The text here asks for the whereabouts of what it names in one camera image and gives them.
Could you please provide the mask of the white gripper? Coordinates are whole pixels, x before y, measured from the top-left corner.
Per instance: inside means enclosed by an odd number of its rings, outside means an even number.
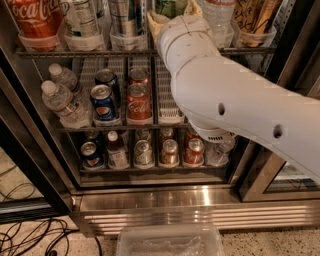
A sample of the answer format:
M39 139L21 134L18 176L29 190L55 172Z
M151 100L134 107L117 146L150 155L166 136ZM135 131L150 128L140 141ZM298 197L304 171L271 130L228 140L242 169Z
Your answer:
M159 56L173 74L194 57L220 56L213 32L196 0L188 0L184 14L170 20L154 10L147 12L149 29Z

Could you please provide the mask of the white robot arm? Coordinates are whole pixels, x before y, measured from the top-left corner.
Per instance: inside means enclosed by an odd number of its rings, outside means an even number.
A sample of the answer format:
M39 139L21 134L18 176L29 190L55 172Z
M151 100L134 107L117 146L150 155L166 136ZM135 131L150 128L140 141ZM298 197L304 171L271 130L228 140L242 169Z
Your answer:
M150 10L149 28L171 74L172 96L205 140L215 128L268 148L320 182L320 101L280 87L220 54L195 2L169 19Z

